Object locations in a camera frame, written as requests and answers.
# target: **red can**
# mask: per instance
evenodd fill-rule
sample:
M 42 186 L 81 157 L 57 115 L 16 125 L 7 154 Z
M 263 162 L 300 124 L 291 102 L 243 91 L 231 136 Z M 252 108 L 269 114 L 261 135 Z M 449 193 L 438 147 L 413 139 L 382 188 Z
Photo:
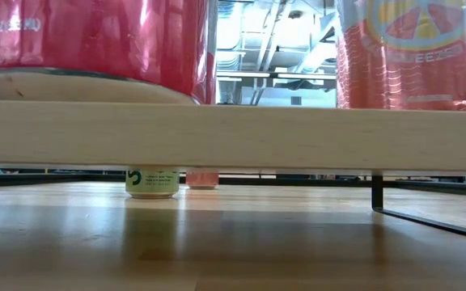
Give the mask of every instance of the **red can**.
M 0 0 L 0 99 L 204 103 L 207 5 Z
M 466 110 L 466 1 L 338 7 L 338 107 Z

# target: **black metal leg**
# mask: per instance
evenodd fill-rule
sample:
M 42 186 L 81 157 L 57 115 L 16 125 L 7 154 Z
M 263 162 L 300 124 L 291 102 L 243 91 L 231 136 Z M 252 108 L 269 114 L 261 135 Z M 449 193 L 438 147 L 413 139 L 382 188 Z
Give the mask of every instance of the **black metal leg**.
M 405 219 L 416 223 L 423 224 L 424 226 L 431 226 L 439 230 L 450 231 L 454 234 L 461 234 L 466 236 L 466 228 L 460 226 L 454 226 L 447 223 L 433 221 L 427 218 L 416 217 L 406 213 L 400 213 L 397 211 L 386 210 L 384 208 L 384 189 L 383 189 L 383 177 L 372 176 L 371 177 L 371 207 L 374 211 L 385 215 Z
M 373 210 L 384 208 L 384 185 L 383 176 L 371 176 L 371 207 Z

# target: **wooden plank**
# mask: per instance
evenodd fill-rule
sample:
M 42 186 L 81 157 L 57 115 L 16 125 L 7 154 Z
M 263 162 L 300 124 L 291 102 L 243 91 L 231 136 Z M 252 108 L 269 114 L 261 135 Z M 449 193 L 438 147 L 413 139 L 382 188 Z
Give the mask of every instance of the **wooden plank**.
M 0 163 L 466 172 L 466 112 L 6 101 Z

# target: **wooden floor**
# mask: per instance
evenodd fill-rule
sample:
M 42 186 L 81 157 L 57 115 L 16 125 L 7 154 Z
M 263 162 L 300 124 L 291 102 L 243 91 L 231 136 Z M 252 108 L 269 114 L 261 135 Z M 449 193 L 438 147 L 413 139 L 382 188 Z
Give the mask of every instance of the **wooden floor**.
M 466 196 L 386 195 L 466 225 Z M 0 290 L 466 291 L 466 238 L 372 213 L 365 188 L 0 188 Z

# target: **green logo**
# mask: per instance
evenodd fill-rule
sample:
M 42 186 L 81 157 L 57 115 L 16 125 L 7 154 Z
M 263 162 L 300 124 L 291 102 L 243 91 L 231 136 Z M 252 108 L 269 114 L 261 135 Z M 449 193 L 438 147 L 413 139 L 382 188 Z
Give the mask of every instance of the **green logo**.
M 133 181 L 133 186 L 139 185 L 142 182 L 142 173 L 139 171 L 127 171 L 127 176 L 131 179 L 136 177 L 136 180 Z

